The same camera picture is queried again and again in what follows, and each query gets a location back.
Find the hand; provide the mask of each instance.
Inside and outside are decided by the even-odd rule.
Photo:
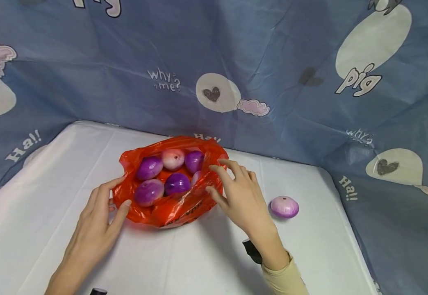
[[[230,220],[248,235],[260,252],[264,266],[270,270],[285,268],[289,264],[289,255],[270,218],[257,176],[235,161],[221,159],[219,162],[227,165],[235,176],[232,180],[224,168],[210,166],[219,175],[227,198],[214,187],[208,186],[206,190]]]
[[[50,279],[46,295],[74,294],[96,264],[112,249],[121,232],[131,201],[127,200],[121,205],[109,225],[109,193],[123,180],[124,178],[111,180],[91,192],[65,250],[64,258]]]
[[[247,171],[235,161],[221,159],[219,162],[232,170],[235,179],[232,180],[224,168],[211,165],[211,170],[215,171],[222,181],[227,198],[214,187],[207,187],[207,191],[230,220],[250,238],[257,232],[275,227],[255,172]]]

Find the wrist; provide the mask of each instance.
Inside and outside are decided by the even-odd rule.
[[[62,262],[50,278],[45,295],[73,295],[83,284],[89,271],[81,265]]]
[[[267,223],[263,223],[260,226],[255,226],[252,230],[246,231],[246,235],[257,249],[263,248],[262,245],[268,241],[271,241],[276,237],[279,238],[278,229],[272,220]]]

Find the red plastic bag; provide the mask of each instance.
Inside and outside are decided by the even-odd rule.
[[[151,207],[141,207],[136,202],[132,202],[127,218],[135,223],[167,229],[190,223],[214,207],[215,202],[205,189],[207,186],[212,186],[222,193],[223,187],[217,174],[209,170],[209,165],[219,165],[218,159],[228,159],[229,156],[214,139],[206,141],[188,136],[177,136],[143,148],[128,150],[119,159],[124,167],[126,179],[113,190],[114,204],[117,208],[127,199],[134,200],[135,189],[142,183],[134,177],[142,159],[160,155],[165,149],[180,149],[185,152],[200,150],[204,153],[198,182],[188,192],[166,196]],[[168,176],[175,172],[186,174],[191,181],[192,174],[184,165],[177,171],[163,169],[156,178],[165,183]]]

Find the onion skin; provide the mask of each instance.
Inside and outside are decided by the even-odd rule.
[[[162,152],[163,166],[170,170],[176,171],[183,166],[185,155],[182,150],[168,149]]]
[[[152,206],[158,199],[163,197],[164,184],[158,179],[150,179],[142,182],[134,193],[134,200],[142,207]]]
[[[201,176],[201,171],[196,172],[191,179],[191,187],[193,187],[196,182],[198,182],[199,177]]]
[[[271,201],[270,209],[277,217],[293,218],[299,213],[300,206],[292,198],[279,196]]]
[[[189,178],[183,173],[173,173],[165,181],[166,195],[173,195],[174,193],[183,193],[191,189]]]
[[[163,169],[163,163],[157,156],[143,158],[137,170],[136,177],[139,180],[149,180],[156,177]]]
[[[185,166],[191,173],[201,170],[204,161],[204,154],[199,150],[189,152],[185,157]]]

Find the blue fabric backdrop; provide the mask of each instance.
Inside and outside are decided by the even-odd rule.
[[[428,1],[0,0],[0,187],[79,119],[324,167],[428,295]]]

